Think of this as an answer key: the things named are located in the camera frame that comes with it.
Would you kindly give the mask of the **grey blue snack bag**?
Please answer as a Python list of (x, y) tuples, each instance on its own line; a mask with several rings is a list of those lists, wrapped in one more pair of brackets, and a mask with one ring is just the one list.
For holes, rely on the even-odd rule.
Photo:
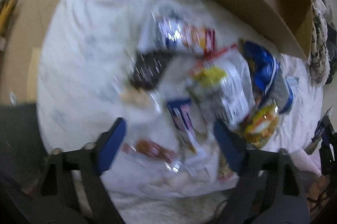
[(280, 70), (274, 78), (269, 97), (277, 105), (279, 114), (286, 114), (291, 110), (294, 92)]

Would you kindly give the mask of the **red white rice cake packet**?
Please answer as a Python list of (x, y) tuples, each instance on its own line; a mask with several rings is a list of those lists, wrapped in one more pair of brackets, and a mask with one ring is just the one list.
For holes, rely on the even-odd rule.
[(195, 165), (206, 158), (206, 152), (197, 141), (190, 118), (192, 101), (190, 98), (177, 98), (167, 101), (167, 108), (177, 129), (179, 149), (187, 165)]

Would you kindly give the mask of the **large white noodle snack bag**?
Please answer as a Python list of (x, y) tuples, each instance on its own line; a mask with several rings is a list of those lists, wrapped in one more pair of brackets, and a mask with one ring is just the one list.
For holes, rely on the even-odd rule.
[(235, 130), (255, 105), (249, 65), (236, 44), (194, 66), (185, 83), (206, 124), (221, 119)]

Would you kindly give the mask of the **yellow orange snack packet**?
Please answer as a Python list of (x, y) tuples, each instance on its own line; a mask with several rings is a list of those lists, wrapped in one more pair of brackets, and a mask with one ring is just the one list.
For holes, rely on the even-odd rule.
[(243, 130), (243, 137), (249, 144), (253, 144), (260, 149), (266, 145), (273, 135), (278, 121), (278, 106), (275, 102), (272, 102), (253, 115)]

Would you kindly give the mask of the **cream black fuzzy blanket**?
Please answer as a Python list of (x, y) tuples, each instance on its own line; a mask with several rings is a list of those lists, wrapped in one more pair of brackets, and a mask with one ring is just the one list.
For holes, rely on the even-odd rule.
[(313, 84), (324, 85), (330, 74), (330, 57), (327, 39), (328, 25), (332, 23), (333, 10), (327, 0), (312, 1), (312, 37), (309, 68)]

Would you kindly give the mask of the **dark brown jerky packet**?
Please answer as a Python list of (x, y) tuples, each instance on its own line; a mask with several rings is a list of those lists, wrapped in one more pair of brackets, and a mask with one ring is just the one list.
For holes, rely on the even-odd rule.
[(130, 84), (137, 89), (155, 89), (172, 57), (171, 53), (165, 52), (138, 54), (129, 77)]

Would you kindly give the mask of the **white printed duvet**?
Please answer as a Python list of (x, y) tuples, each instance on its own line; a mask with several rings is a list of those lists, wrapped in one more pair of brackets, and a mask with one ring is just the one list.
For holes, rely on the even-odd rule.
[[(38, 72), (37, 109), (41, 139), (48, 152), (83, 147), (118, 117), (128, 135), (140, 129), (161, 143), (175, 145), (173, 130), (162, 111), (141, 112), (118, 101), (117, 81), (135, 52), (146, 13), (156, 0), (60, 0), (43, 42)], [(217, 29), (218, 45), (251, 39), (273, 52), (285, 74), (300, 79), (294, 107), (281, 119), (266, 149), (306, 147), (322, 113), (323, 88), (311, 83), (307, 60), (278, 51), (227, 8), (213, 0), (177, 0)]]

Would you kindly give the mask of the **red white striped snack bar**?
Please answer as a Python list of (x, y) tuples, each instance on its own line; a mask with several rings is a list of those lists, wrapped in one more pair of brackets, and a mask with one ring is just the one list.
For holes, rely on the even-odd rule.
[(147, 138), (139, 138), (133, 143), (124, 143), (122, 152), (129, 156), (164, 163), (169, 172), (178, 172), (182, 165), (179, 154)]

